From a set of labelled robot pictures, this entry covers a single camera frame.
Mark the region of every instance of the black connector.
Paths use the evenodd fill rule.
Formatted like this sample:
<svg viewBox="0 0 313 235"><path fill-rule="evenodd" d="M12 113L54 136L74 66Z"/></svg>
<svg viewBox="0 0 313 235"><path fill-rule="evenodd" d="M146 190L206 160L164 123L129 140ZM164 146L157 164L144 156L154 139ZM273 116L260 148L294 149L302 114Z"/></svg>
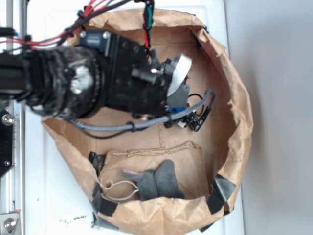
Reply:
<svg viewBox="0 0 313 235"><path fill-rule="evenodd" d="M199 131L202 125L204 124L206 118L209 116L209 113L212 109L213 102L215 100L215 93L212 91L212 98L209 105L206 107L203 115L198 119L195 113L191 113L189 117L186 119L186 123L193 131Z"/></svg>
<svg viewBox="0 0 313 235"><path fill-rule="evenodd" d="M0 27L0 37L14 37L17 33L12 28Z"/></svg>

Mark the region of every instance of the metal frame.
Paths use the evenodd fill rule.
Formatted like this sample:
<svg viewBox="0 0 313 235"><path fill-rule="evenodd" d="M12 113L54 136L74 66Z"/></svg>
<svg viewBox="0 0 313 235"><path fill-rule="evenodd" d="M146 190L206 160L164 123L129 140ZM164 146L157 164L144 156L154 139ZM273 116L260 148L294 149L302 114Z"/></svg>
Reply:
<svg viewBox="0 0 313 235"><path fill-rule="evenodd" d="M0 1L0 24L12 27L20 36L26 34L26 0ZM11 49L14 45L6 44L0 49ZM10 234L24 234L24 105L12 102L7 111L14 117L13 129L13 167L0 180L0 231L5 234L8 227L15 226ZM5 223L11 218L15 223Z"/></svg>

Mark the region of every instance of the white wire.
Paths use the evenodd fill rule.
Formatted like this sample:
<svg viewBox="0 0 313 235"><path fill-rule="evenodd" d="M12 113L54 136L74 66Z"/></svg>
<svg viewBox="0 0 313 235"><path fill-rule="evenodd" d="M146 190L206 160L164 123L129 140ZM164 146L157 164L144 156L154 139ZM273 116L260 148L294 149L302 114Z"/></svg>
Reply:
<svg viewBox="0 0 313 235"><path fill-rule="evenodd" d="M123 198L111 197L111 196L108 195L108 192L109 192L109 191L107 191L107 193L106 193L105 195L103 195L103 196L104 196L104 197L107 197L107 198L109 198L109 199L111 199L111 200L113 200L113 201L125 201L125 200L127 200L127 199L130 199L132 196L134 196L135 193L139 192L138 186L135 185L133 182L127 181L127 180L123 180L123 181L120 181L120 182L117 182L117 183L112 184L112 186L110 187L110 189L111 189L113 186L118 185L118 184L121 184L121 183L128 183L128 184L131 184L131 185L133 185L136 189L135 189L130 195L128 195L127 197L123 197Z"/></svg>

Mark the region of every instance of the cable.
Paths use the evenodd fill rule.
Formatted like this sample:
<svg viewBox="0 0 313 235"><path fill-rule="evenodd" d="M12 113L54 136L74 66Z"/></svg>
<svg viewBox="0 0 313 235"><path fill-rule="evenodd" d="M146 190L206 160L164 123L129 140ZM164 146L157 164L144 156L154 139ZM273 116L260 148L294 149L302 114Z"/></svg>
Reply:
<svg viewBox="0 0 313 235"><path fill-rule="evenodd" d="M114 137L117 137L117 136L120 136L126 132L129 132L131 130L124 130L124 131L120 131L118 133L115 133L113 135L109 135L109 136L96 136L96 135L93 135L91 133L89 133L88 131L86 131L85 129L79 127L79 126L76 126L74 125L75 127L77 127L81 132L83 132L85 135L89 136L89 137L92 137L92 138L95 138L95 139L98 139L98 140L107 140L107 139L110 139L110 138L114 138Z"/></svg>
<svg viewBox="0 0 313 235"><path fill-rule="evenodd" d="M63 44L67 38L72 35L75 30L77 30L80 26L82 26L84 23L88 22L91 18L95 17L95 16L98 16L104 12L107 12L107 11L110 11L110 10L113 10L117 7L120 7L122 5L125 5L126 3L130 2L132 0L123 0L123 1L120 1L112 6L107 6L106 8L104 9L100 9L84 18L82 18L80 21L78 21L77 23L75 23L70 29L68 29L66 31L66 33L61 37L60 41L57 43L58 46L60 46L61 44Z"/></svg>
<svg viewBox="0 0 313 235"><path fill-rule="evenodd" d="M137 124L126 124L126 125L120 125L120 126L94 126L94 125L89 125L89 124L85 124L81 121L77 121L74 119L68 120L70 123L72 123L73 125L75 125L77 128L81 128L84 130L89 130L89 131L95 131L95 132L114 132L114 131L125 131L125 130L138 130L138 129L143 129L143 128L148 128L150 126L153 125L157 125L160 123L165 123L168 122L170 120L179 120L187 115L189 115L193 110L197 109L198 107L204 105L209 97L209 94L212 94L212 96L214 95L214 92L209 89L205 92L203 99L197 103L196 105L185 109L184 111L181 111L179 113L175 113L175 114L171 114L170 117L168 116L163 116L163 117L158 117L155 118L153 120L150 121L145 121L142 123L137 123Z"/></svg>
<svg viewBox="0 0 313 235"><path fill-rule="evenodd" d="M203 99L202 96L199 95L199 94L197 94L197 93L190 94L190 95L188 96L188 98L190 98L190 97L192 97L192 96L198 96L200 99ZM196 114L196 116L199 116L199 117L200 117L203 112L204 112L204 105L202 105L201 112L200 112L199 114Z"/></svg>

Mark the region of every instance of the bolt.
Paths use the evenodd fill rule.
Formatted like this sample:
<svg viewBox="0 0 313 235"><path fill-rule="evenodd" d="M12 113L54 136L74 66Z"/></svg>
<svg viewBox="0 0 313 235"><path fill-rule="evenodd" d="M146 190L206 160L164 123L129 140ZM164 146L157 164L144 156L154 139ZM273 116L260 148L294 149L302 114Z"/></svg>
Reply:
<svg viewBox="0 0 313 235"><path fill-rule="evenodd" d="M2 123L6 126L10 126L14 123L14 118L10 114L3 115Z"/></svg>
<svg viewBox="0 0 313 235"><path fill-rule="evenodd" d="M16 227L16 222L15 222L15 220L13 220L13 219L11 219L11 218L7 219L7 220L4 222L4 227L5 227L5 229L6 229L9 233L11 233L11 232L15 229L15 227Z"/></svg>
<svg viewBox="0 0 313 235"><path fill-rule="evenodd" d="M122 42L121 44L122 49L127 49L128 48L128 43L127 42Z"/></svg>
<svg viewBox="0 0 313 235"><path fill-rule="evenodd" d="M102 37L103 37L104 39L108 39L110 35L111 35L111 34L110 34L108 31L105 31L105 32L102 34Z"/></svg>
<svg viewBox="0 0 313 235"><path fill-rule="evenodd" d="M138 53L139 52L139 47L136 45L133 47L133 52Z"/></svg>
<svg viewBox="0 0 313 235"><path fill-rule="evenodd" d="M85 32L85 31L82 31L82 32L79 34L79 36L80 36L81 38L85 38L85 37L86 37L86 32Z"/></svg>

